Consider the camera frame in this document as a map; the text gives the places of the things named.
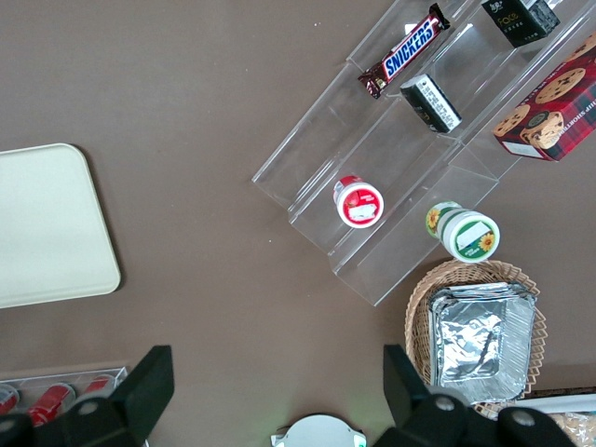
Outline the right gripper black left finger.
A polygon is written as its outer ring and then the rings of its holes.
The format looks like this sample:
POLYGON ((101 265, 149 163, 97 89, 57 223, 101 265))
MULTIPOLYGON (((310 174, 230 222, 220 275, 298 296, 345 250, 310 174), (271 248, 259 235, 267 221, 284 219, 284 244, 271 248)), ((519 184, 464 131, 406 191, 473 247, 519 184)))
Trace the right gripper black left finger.
POLYGON ((126 368, 1 382, 3 446, 146 446, 174 393, 172 352, 126 368))

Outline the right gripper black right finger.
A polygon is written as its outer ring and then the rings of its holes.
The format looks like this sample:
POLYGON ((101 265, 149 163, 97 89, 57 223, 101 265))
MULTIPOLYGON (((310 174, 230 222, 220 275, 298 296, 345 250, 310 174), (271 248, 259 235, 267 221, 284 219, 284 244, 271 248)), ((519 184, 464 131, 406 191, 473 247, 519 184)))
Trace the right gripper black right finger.
POLYGON ((572 446, 549 416, 512 407, 488 419, 462 400, 429 391, 401 345, 384 346, 384 394, 395 425, 378 446, 572 446))

